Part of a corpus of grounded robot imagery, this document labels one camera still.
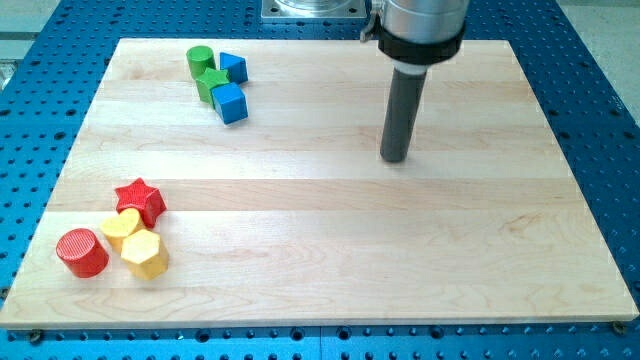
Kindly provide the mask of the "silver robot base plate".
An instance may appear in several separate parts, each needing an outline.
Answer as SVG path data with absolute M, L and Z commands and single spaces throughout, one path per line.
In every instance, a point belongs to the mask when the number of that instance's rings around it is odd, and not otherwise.
M 364 0 L 262 0 L 261 17 L 293 18 L 363 18 L 367 15 Z

